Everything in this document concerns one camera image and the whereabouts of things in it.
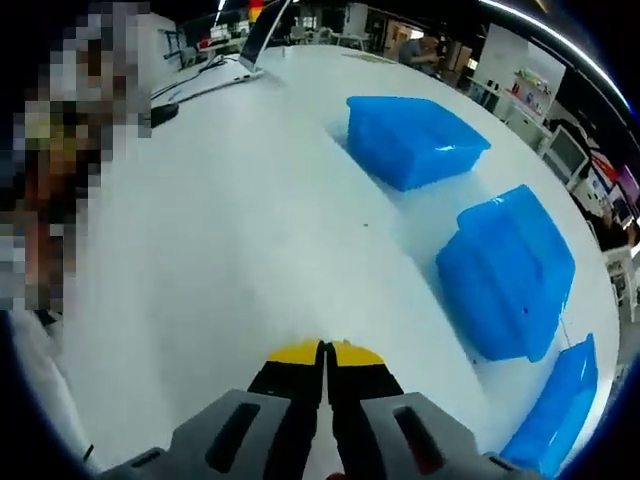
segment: person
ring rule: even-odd
[[[571,196],[571,198],[584,219],[591,224],[600,250],[603,252],[627,245],[635,247],[640,242],[640,228],[635,222],[632,222],[631,225],[624,229],[613,218],[613,212],[610,207],[605,206],[604,215],[600,217],[584,208],[574,196]]]
[[[440,61],[436,52],[438,39],[431,36],[407,40],[400,48],[399,61],[429,76],[436,74],[435,64]]]
[[[62,49],[40,58],[48,68],[29,79],[22,105],[14,107],[12,144],[0,151],[0,216],[9,232],[0,253],[12,267],[0,275],[5,347],[29,393],[24,401],[93,471],[100,462],[60,364],[63,278],[72,273],[75,217],[91,177],[99,174],[113,127],[135,110],[129,94],[137,77],[124,38],[118,42],[133,13],[126,4],[94,6]]]

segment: red object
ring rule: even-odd
[[[591,158],[593,159],[593,163],[595,163],[600,171],[607,176],[611,183],[615,183],[618,179],[618,172],[616,172],[611,164],[601,158],[597,152],[591,152]]]
[[[263,7],[264,2],[262,0],[249,0],[249,23],[256,22]]]

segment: cable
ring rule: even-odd
[[[89,445],[89,448],[87,448],[87,451],[85,452],[84,456],[82,457],[82,461],[86,463],[87,460],[89,459],[89,456],[91,456],[92,452],[93,452],[93,444]]]
[[[231,80],[229,82],[223,83],[222,85],[216,85],[215,87],[211,87],[211,88],[208,88],[208,89],[203,90],[201,92],[196,92],[196,93],[194,93],[192,95],[189,95],[188,97],[182,98],[182,99],[178,100],[177,103],[180,104],[180,103],[187,102],[187,101],[189,101],[189,100],[191,100],[193,98],[199,97],[199,96],[204,95],[206,93],[215,92],[216,90],[220,90],[221,88],[225,88],[225,87],[229,87],[231,85],[237,85],[238,83],[246,82],[251,78],[255,78],[255,77],[252,77],[249,74],[244,75],[242,77],[236,77],[236,78],[234,78],[233,80]]]
[[[200,70],[198,70],[198,73],[196,73],[193,77],[187,78],[185,80],[181,80],[179,82],[174,82],[171,85],[163,87],[160,90],[152,93],[151,94],[151,100],[155,100],[156,98],[158,98],[158,97],[164,95],[165,93],[167,93],[169,90],[173,90],[174,88],[179,87],[180,85],[184,85],[185,83],[190,82],[191,80],[193,80],[194,78],[197,78],[198,76],[200,76],[201,73],[203,73],[203,72],[205,72],[207,70],[211,70],[211,69],[214,69],[216,67],[219,67],[221,65],[226,64],[227,60],[232,60],[234,62],[238,61],[237,59],[230,58],[230,57],[224,57],[224,56],[214,57],[211,60],[209,60],[204,67],[200,68]]]
[[[560,319],[560,323],[562,324],[562,330],[564,330],[564,338],[567,339],[567,344],[569,347],[572,347],[571,340],[569,339],[569,334],[567,333],[567,326],[564,324],[564,320]]]

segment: ceiling light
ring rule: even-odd
[[[538,27],[539,29],[545,31],[546,33],[551,35],[553,38],[558,40],[560,43],[565,45],[573,53],[575,53],[582,60],[584,60],[587,63],[587,65],[589,65],[600,76],[600,78],[602,78],[607,83],[607,85],[609,85],[611,87],[611,89],[620,98],[620,100],[622,100],[622,103],[624,103],[625,107],[627,107],[627,109],[630,112],[633,112],[633,109],[631,108],[631,105],[629,104],[629,102],[627,102],[627,99],[624,98],[624,95],[622,95],[622,92],[616,86],[616,84],[613,83],[613,80],[611,80],[611,77],[609,77],[609,75],[607,75],[606,72],[596,62],[591,60],[591,58],[589,58],[586,53],[584,53],[582,50],[580,50],[580,48],[578,48],[575,44],[571,43],[571,41],[569,41],[566,37],[560,35],[555,30],[552,30],[551,28],[549,28],[548,26],[546,26],[544,23],[540,22],[539,20],[536,20],[535,18],[530,17],[527,14],[522,13],[519,10],[516,10],[515,8],[508,7],[506,5],[502,5],[501,3],[495,2],[493,0],[480,0],[480,2],[484,3],[486,5],[489,5],[491,7],[503,10],[503,11],[505,11],[507,13],[512,14],[512,15],[515,15],[516,17],[519,17],[519,18],[521,18],[523,20],[526,20],[530,24],[535,25],[536,27]]]
[[[536,3],[544,13],[549,13],[549,8],[547,7],[546,2],[544,0],[536,0]]]

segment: pixelated area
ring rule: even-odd
[[[51,45],[0,185],[0,308],[62,311],[63,279],[75,263],[76,215],[112,157],[114,127],[149,137],[150,93],[138,79],[144,3],[95,3]]]

